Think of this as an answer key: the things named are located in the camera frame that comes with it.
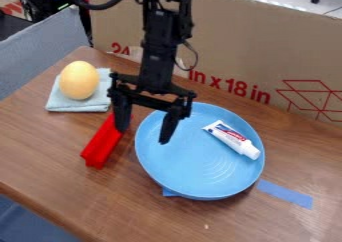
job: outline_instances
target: wooden table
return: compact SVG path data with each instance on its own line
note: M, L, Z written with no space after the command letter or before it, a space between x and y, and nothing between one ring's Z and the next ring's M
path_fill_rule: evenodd
M52 83L73 60L136 73L137 65L80 48L0 103L0 193L84 241L340 241L342 129L181 78L197 101L240 115L265 148L261 178L308 194L312 210L261 193L220 201L165 198L137 163L136 128L149 109L135 106L132 125L101 171L78 153L108 113L49 113Z

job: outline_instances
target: blue tape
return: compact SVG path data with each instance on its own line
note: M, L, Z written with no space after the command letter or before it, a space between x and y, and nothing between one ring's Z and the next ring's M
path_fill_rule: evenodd
M171 190L165 189L164 187L161 188L163 190L163 196L164 197L177 197L179 195L173 193Z
M304 207L306 209L312 209L314 200L312 200L312 197L306 194L302 194L294 190L290 190L261 179L257 183L256 189L269 194L271 196Z

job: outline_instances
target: gray chair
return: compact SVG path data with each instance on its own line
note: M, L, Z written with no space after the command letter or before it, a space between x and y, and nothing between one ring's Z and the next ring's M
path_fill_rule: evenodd
M0 100L80 46L89 46L72 6L0 42Z

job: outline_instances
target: folded towel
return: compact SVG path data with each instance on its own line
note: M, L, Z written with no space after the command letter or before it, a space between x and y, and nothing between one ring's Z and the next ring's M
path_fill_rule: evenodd
M57 112L105 112L109 108L110 99L106 90L110 86L109 69L98 68L100 83L92 96L85 100L72 100L62 95L58 89L58 77L56 77L45 109Z

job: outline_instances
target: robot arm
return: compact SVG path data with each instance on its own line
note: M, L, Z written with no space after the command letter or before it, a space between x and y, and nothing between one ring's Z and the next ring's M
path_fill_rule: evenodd
M109 0L101 5L90 5L81 0L74 0L74 3L86 9L102 10L120 1ZM169 141L179 120L189 117L192 99L196 97L192 91L172 83L177 46L184 44L189 47L185 40L191 38L193 27L191 0L165 1L177 2L179 9L164 9L160 0L143 0L141 2L136 0L143 5L144 39L141 41L140 72L137 76L110 74L112 85L108 89L115 112L115 125L119 131L123 132L129 125L132 104L167 112L159 136L161 144ZM175 100L168 102L156 99L152 97L155 94L171 94L175 96Z

